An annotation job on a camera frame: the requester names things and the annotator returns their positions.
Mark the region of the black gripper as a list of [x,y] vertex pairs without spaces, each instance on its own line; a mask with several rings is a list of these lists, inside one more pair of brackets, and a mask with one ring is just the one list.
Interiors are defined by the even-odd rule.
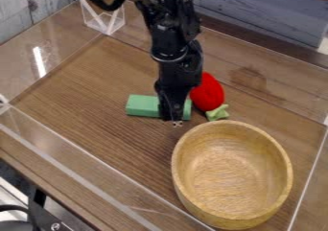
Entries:
[[201,84],[203,47],[197,40],[191,42],[156,40],[152,46],[152,58],[160,66],[156,90],[161,116],[165,121],[173,121],[174,127],[181,127],[187,95]]

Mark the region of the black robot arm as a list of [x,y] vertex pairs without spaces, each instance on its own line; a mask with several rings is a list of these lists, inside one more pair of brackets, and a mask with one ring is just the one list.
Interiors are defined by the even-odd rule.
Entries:
[[204,53],[197,40],[201,21],[195,0],[90,0],[102,10],[118,10],[126,1],[138,8],[152,36],[150,56],[160,66],[154,83],[160,116],[182,125],[185,101],[201,84]]

